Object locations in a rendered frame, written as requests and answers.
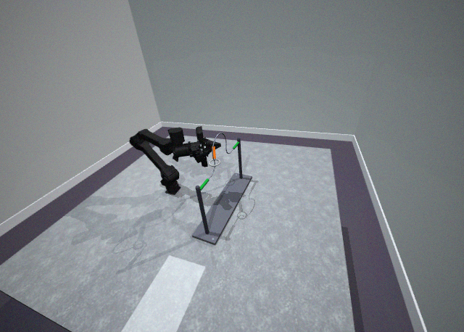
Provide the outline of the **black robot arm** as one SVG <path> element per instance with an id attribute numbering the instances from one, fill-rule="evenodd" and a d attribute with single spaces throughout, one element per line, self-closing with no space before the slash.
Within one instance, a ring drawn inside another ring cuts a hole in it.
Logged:
<path id="1" fill-rule="evenodd" d="M 168 133 L 170 138 L 162 138 L 148 131 L 148 129 L 143 129 L 130 138 L 130 144 L 135 149 L 142 151 L 160 171 L 162 178 L 160 183 L 165 186 L 165 193 L 175 195 L 181 188 L 177 182 L 179 172 L 172 165 L 167 165 L 149 145 L 151 143 L 159 147 L 159 150 L 167 156 L 173 153 L 173 159 L 178 162 L 179 157 L 187 156 L 186 144 L 183 144 L 185 141 L 183 129 L 180 127 L 170 128 Z M 190 147 L 188 150 L 192 152 L 190 156 L 194 157 L 198 163 L 204 161 L 204 153 L 200 150 L 199 144 Z"/>

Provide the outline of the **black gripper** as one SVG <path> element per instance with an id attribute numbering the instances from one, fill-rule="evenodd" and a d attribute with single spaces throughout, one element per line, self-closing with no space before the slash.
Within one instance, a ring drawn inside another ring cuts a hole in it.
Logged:
<path id="1" fill-rule="evenodd" d="M 190 156 L 190 154 L 192 154 L 192 152 L 189 151 L 190 147 L 199 144 L 200 150 L 202 149 L 202 151 L 204 153 L 204 161 L 202 161 L 202 166 L 203 167 L 208 167 L 208 165 L 207 165 L 207 156 L 212 151 L 212 145 L 213 145 L 214 141 L 211 141 L 211 140 L 206 139 L 205 137 L 203 137 L 202 126 L 199 126 L 199 127 L 196 128 L 196 137 L 197 137 L 197 140 L 198 140 L 197 142 L 191 143 L 190 141 L 188 141 L 188 143 L 186 144 L 187 156 Z M 200 146 L 200 144 L 202 146 Z M 206 148 L 204 148 L 204 146 L 206 146 Z M 217 148 L 221 147 L 221 143 L 215 142 L 214 146 L 215 146 L 215 149 L 217 149 Z"/>

